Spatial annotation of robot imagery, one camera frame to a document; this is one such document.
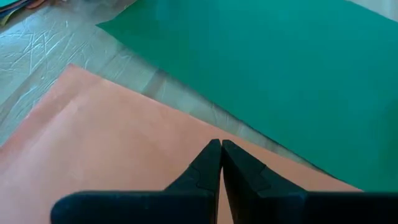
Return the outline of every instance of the green paper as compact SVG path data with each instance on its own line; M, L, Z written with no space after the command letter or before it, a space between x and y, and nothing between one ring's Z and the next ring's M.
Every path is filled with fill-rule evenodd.
M8 6L14 2L18 2L19 0L0 0L0 7Z
M99 25L329 174L398 190L398 24L343 0L138 0Z

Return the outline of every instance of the peach paper sheet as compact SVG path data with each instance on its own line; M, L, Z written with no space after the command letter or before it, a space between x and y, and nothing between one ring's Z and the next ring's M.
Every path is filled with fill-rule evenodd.
M358 190L70 65L0 149L0 223L49 223L79 190L162 190L214 138L307 190ZM218 223L232 223L222 180Z

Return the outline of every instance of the colorful paper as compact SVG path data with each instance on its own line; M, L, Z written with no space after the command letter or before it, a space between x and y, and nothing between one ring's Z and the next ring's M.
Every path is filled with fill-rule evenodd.
M138 0L99 25L331 175L398 190L398 24L344 0Z
M162 190L213 138L307 190L358 190L71 65L0 149L0 223L48 223L78 190ZM220 187L218 223L232 223Z

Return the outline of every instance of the table surface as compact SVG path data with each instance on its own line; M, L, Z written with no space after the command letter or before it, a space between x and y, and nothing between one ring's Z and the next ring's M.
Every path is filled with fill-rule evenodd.
M311 166L153 67L95 24L134 0L53 1L0 28L0 146L69 63L151 97L281 156ZM398 21L395 0L354 2Z

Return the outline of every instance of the floor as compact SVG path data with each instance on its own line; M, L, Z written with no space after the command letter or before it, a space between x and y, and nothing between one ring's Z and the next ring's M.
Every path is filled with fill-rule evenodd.
M95 27L134 0L53 1L0 28L0 146L69 63L312 167ZM354 2L398 21L396 0Z

